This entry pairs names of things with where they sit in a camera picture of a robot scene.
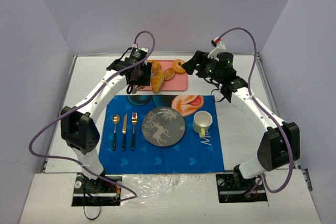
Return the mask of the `sugared donut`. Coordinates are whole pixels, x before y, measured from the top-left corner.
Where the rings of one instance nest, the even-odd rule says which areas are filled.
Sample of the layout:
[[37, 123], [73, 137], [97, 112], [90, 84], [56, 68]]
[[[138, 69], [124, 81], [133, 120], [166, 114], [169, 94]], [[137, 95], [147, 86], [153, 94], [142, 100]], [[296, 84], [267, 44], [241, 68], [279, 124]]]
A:
[[184, 68], [182, 67], [182, 65], [185, 63], [185, 61], [181, 60], [181, 59], [176, 59], [173, 61], [172, 63], [172, 68], [174, 69], [174, 71], [177, 73], [177, 74], [184, 74], [185, 73], [185, 70]]

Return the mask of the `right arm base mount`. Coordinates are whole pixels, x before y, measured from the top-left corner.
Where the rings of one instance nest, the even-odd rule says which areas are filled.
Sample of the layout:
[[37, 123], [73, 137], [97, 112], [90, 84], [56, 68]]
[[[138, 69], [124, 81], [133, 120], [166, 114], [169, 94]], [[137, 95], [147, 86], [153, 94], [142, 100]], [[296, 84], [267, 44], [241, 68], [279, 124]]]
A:
[[259, 178], [250, 179], [247, 184], [239, 187], [234, 180], [233, 172], [216, 174], [218, 201], [220, 204], [267, 202], [265, 188], [260, 182], [252, 193], [246, 194], [257, 184]]

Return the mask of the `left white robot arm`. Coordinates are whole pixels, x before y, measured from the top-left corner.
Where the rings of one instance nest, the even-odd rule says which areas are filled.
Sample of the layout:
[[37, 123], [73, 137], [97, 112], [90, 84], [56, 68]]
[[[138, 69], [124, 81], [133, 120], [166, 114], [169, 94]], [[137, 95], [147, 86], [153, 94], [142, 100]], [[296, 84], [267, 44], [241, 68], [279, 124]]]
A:
[[151, 64], [147, 63], [148, 49], [132, 47], [130, 55], [114, 60], [99, 83], [75, 106], [61, 110], [61, 138], [74, 151], [81, 166], [82, 175], [89, 180], [104, 176], [99, 161], [97, 145], [100, 133], [97, 120], [112, 98], [127, 86], [148, 86]]

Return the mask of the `small sesame bun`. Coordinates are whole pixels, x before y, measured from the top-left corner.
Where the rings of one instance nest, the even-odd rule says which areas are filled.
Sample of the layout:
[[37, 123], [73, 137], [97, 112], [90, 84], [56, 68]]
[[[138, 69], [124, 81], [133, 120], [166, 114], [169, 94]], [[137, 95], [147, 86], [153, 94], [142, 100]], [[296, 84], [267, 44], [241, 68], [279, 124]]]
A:
[[173, 68], [167, 68], [163, 76], [165, 81], [171, 80], [175, 76], [175, 70]]

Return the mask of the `round striped bread roll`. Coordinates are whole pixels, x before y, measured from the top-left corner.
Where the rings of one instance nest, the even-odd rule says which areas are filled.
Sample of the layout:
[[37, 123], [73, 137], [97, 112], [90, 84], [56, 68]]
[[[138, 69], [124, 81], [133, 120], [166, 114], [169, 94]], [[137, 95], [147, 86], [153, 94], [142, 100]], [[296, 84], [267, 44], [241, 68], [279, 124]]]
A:
[[156, 69], [162, 69], [161, 63], [157, 60], [152, 60], [151, 64], [152, 64], [152, 67], [151, 67], [152, 72], [154, 72]]

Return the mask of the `blue cartoon placemat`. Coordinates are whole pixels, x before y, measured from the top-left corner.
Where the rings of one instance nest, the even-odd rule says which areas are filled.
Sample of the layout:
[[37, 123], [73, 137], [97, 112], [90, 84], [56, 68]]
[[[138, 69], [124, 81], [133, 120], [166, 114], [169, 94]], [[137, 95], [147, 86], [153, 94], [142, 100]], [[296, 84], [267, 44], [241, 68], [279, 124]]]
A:
[[99, 160], [108, 174], [225, 169], [214, 97], [118, 95], [106, 108]]

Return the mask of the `grey reindeer plate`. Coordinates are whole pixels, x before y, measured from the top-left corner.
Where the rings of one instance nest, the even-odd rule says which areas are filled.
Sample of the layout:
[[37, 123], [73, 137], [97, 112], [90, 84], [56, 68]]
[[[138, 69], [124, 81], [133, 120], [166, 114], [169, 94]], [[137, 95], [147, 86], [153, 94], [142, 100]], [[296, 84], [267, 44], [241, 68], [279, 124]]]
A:
[[141, 130], [144, 138], [150, 144], [169, 147], [177, 144], [183, 138], [186, 123], [178, 111], [163, 106], [152, 109], [144, 117]]

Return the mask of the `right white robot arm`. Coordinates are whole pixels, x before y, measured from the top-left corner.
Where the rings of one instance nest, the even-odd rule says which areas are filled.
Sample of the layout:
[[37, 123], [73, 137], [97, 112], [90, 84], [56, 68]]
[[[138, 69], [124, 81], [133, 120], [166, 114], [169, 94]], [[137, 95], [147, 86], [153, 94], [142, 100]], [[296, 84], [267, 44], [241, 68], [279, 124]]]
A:
[[262, 133], [255, 157], [234, 167], [234, 180], [239, 188], [246, 188], [264, 172], [284, 165], [293, 166], [300, 157], [300, 130], [296, 123], [287, 123], [274, 115], [248, 89], [248, 83], [237, 75], [233, 54], [220, 52], [211, 58], [197, 51], [182, 68], [189, 75], [209, 78], [216, 82], [224, 99], [240, 109]]

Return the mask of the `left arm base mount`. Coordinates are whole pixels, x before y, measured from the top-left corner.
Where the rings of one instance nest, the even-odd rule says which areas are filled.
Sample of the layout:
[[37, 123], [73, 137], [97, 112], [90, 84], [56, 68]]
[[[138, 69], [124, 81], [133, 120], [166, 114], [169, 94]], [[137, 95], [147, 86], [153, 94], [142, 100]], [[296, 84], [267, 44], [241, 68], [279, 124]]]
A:
[[72, 207], [119, 206], [121, 204], [121, 188], [104, 180], [99, 181], [96, 186], [89, 179], [77, 174], [73, 188]]

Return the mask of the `croissant bread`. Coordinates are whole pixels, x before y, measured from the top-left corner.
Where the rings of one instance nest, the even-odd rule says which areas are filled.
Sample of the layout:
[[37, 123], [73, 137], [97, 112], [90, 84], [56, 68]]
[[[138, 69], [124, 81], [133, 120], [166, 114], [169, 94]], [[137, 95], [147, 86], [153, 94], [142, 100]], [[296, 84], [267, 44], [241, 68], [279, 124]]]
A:
[[158, 93], [164, 82], [164, 74], [162, 69], [158, 69], [156, 75], [151, 78], [151, 87], [154, 93]]

